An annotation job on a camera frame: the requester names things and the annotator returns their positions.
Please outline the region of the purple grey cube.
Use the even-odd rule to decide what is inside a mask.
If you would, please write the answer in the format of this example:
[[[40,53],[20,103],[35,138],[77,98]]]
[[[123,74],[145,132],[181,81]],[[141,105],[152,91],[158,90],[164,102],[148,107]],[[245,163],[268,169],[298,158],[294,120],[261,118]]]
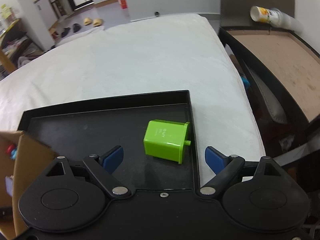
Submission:
[[[5,177],[6,192],[11,197],[13,195],[13,179],[14,179],[14,176],[6,176]]]

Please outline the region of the black shoe left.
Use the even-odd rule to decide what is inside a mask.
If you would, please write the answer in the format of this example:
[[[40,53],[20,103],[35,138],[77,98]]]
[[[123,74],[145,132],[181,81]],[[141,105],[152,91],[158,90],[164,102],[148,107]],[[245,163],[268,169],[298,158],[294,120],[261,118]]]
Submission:
[[[68,33],[70,32],[70,30],[71,30],[70,27],[64,28],[62,33],[60,34],[60,37],[61,38],[66,37],[68,35]]]

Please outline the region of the black shoe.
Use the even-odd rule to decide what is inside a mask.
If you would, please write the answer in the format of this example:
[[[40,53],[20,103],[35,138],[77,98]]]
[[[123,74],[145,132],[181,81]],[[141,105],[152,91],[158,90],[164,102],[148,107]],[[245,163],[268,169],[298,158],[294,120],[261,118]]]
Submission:
[[[73,33],[77,33],[81,29],[81,25],[78,23],[75,23],[72,25]]]
[[[64,28],[62,33],[60,34],[60,37],[61,38],[66,37],[68,35],[68,33],[70,32],[70,30],[71,30],[70,27]]]

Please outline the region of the stacked paper cups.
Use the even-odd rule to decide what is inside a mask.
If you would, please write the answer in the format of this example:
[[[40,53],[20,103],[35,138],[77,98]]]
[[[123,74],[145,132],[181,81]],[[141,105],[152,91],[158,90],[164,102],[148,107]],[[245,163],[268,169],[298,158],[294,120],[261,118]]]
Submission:
[[[275,28],[291,30],[298,33],[303,31],[303,25],[297,19],[276,8],[267,9],[252,6],[249,14],[254,22],[266,23]]]

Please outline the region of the tan slipper right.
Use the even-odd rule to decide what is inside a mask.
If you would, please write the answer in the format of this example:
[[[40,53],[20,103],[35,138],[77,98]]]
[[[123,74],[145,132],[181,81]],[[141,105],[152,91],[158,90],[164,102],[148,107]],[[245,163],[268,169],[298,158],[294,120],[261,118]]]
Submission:
[[[93,27],[95,28],[95,27],[99,27],[99,26],[102,26],[103,25],[103,19],[101,19],[101,18],[95,18],[94,20],[93,20],[93,23],[92,23],[92,25],[93,25]]]

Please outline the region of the black tray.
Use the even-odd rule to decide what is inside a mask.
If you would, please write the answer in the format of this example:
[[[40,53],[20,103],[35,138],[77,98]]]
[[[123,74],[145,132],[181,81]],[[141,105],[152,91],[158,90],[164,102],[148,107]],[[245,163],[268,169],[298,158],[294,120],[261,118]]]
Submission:
[[[124,149],[114,177],[138,190],[189,190],[200,185],[194,129],[181,164],[145,154],[143,138],[149,121],[193,123],[188,90],[82,100],[25,111],[18,129],[69,160]]]

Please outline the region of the tan slipper left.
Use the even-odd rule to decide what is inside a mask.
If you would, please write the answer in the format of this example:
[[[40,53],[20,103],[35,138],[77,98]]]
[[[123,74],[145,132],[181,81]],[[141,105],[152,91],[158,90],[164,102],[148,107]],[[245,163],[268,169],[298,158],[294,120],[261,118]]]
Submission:
[[[90,25],[91,23],[92,23],[92,19],[91,18],[87,17],[87,18],[84,19],[83,24],[85,26]]]

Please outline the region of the red blue toy figure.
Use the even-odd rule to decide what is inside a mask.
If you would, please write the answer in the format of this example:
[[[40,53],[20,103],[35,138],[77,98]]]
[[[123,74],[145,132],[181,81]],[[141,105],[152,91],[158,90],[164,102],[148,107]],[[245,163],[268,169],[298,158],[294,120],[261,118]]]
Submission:
[[[17,146],[15,144],[10,144],[6,149],[6,154],[10,156],[11,160],[15,160],[17,155]]]

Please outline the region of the black shoe right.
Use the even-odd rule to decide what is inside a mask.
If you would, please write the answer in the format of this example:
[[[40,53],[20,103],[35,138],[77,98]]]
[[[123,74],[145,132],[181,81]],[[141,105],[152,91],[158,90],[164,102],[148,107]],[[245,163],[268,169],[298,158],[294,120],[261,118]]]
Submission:
[[[81,29],[81,25],[78,23],[75,23],[72,25],[73,33],[77,33]]]

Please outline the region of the tan slipper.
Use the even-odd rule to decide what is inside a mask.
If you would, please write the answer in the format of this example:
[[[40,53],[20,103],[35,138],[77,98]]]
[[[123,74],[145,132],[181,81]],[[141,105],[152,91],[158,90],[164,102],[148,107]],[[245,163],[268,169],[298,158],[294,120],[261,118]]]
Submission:
[[[92,25],[93,25],[93,27],[95,28],[95,27],[99,27],[99,26],[102,26],[103,25],[103,19],[101,19],[101,18],[95,18],[94,20],[93,20],[93,23],[92,23]]]
[[[92,23],[92,19],[91,18],[87,17],[87,18],[84,19],[83,24],[85,26],[90,25],[91,23]]]

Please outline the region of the green plastic cube container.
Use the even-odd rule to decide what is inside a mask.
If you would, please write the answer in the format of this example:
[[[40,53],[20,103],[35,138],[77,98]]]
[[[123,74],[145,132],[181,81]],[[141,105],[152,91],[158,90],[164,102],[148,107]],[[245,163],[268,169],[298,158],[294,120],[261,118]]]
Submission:
[[[150,120],[143,139],[146,155],[183,163],[189,139],[190,122]]]

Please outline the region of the brown cardboard box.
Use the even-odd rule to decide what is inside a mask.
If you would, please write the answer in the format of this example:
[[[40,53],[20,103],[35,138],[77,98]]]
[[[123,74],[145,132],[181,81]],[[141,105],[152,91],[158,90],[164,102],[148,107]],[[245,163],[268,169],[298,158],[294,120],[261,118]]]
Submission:
[[[10,144],[17,146],[15,160],[6,154]],[[18,209],[18,201],[56,156],[49,146],[22,131],[1,131],[1,236],[14,239],[27,229]],[[6,192],[6,176],[14,176],[12,197]]]

